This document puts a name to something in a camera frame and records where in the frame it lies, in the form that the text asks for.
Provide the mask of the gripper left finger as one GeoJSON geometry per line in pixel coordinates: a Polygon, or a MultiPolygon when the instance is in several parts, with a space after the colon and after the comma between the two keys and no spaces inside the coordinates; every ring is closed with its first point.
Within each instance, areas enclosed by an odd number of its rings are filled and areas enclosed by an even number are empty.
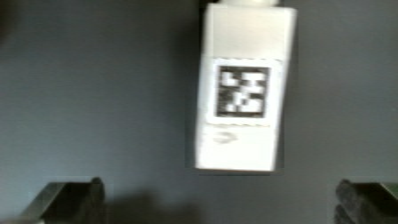
{"type": "Polygon", "coordinates": [[[11,224],[105,224],[105,184],[50,182],[11,224]]]}

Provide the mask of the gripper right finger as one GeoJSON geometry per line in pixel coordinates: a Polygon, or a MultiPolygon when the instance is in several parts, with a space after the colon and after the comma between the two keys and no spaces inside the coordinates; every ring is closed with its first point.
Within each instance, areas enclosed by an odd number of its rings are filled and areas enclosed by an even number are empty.
{"type": "Polygon", "coordinates": [[[336,187],[334,224],[398,224],[398,183],[353,183],[336,187]]]}

